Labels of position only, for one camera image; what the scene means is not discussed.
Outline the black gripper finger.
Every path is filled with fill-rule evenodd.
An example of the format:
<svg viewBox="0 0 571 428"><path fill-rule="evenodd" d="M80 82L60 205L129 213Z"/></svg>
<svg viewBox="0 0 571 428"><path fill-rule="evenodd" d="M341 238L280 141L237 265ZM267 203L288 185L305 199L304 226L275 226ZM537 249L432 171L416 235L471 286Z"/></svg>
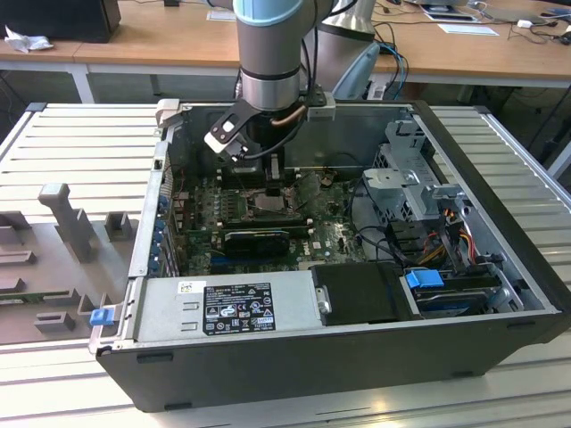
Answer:
<svg viewBox="0 0 571 428"><path fill-rule="evenodd" d="M284 165L283 151L273 152L263 158L266 195L281 194L286 178Z"/></svg>

